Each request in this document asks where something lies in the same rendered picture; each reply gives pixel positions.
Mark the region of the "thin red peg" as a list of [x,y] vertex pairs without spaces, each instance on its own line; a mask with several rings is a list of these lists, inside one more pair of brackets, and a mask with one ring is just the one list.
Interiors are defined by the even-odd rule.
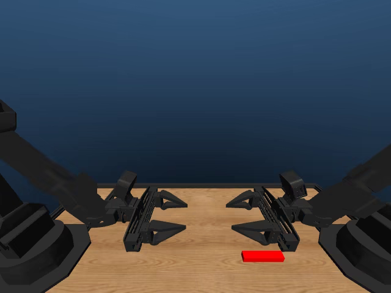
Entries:
[[243,250],[243,262],[284,262],[285,257],[280,250]]

